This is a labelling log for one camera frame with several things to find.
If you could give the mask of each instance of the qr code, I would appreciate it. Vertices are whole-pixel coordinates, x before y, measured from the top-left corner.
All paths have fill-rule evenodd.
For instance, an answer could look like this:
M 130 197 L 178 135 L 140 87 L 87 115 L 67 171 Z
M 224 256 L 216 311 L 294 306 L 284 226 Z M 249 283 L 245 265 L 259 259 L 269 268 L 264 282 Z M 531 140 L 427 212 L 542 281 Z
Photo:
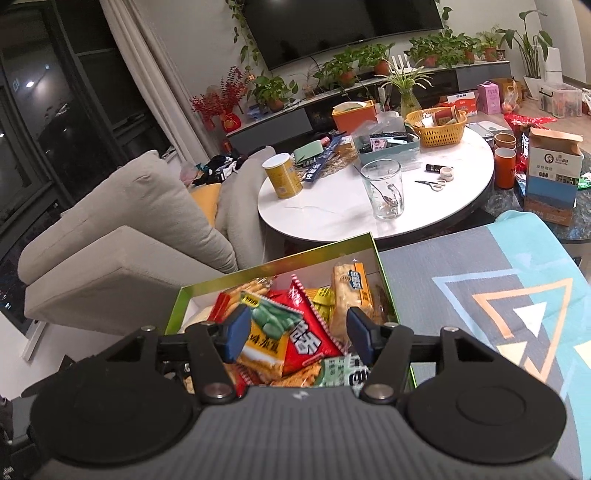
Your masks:
M 567 183 L 569 185 L 578 185 L 579 179 L 574 179 L 573 177 L 565 177 L 564 175 L 556 175 L 556 181 L 560 183 Z

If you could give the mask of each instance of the red and white box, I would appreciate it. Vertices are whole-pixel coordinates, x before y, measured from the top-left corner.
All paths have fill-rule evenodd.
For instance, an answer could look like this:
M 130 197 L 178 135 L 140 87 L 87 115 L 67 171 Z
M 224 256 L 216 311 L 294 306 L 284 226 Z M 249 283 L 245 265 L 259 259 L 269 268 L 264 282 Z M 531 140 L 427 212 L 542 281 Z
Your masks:
M 496 83 L 484 82 L 478 86 L 478 109 L 487 115 L 501 113 L 501 96 Z
M 455 106 L 462 112 L 466 112 L 467 116 L 478 114 L 478 108 L 476 108 L 476 94 L 474 92 L 450 95 L 448 97 L 443 97 L 442 101 L 449 106 Z

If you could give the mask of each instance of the black circular motor housing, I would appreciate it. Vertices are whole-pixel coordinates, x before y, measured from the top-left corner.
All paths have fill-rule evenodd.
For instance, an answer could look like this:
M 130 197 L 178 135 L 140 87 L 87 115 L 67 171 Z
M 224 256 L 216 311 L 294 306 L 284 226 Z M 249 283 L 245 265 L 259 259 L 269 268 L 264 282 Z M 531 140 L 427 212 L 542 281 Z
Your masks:
M 31 434 L 45 455 L 65 463 L 121 465 L 166 450 L 194 417 L 191 396 L 155 370 L 90 359 L 42 390 Z
M 408 398 L 410 426 L 460 460 L 509 465 L 551 456 L 566 425 L 560 397 L 519 368 L 459 362 Z

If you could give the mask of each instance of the open cardboard box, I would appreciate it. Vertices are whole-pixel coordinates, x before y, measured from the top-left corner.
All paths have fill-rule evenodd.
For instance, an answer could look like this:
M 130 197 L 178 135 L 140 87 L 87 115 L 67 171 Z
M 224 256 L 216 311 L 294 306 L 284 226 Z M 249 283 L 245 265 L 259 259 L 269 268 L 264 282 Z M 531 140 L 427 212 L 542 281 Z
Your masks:
M 304 288 L 325 287 L 330 285 L 333 267 L 336 264 L 351 263 L 353 260 L 363 263 L 372 292 L 375 292 L 375 286 L 382 287 L 388 302 L 384 308 L 397 318 L 392 294 L 384 276 L 384 269 L 379 260 L 374 239 L 371 233 L 365 233 L 348 240 L 281 258 L 259 267 L 184 287 L 178 294 L 165 333 L 166 335 L 177 333 L 195 315 L 204 308 L 213 305 L 217 295 L 228 288 L 245 284 L 254 278 L 275 277 L 273 289 L 282 290 L 289 287 L 292 274 L 297 275 Z

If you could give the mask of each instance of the curtain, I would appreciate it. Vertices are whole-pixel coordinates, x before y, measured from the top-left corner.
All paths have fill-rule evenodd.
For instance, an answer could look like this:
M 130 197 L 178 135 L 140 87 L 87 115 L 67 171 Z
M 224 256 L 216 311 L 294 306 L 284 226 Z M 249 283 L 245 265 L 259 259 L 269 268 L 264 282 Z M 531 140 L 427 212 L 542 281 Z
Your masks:
M 134 0 L 100 0 L 100 4 L 131 76 L 181 159 L 207 163 L 219 149 L 192 112 L 175 65 Z

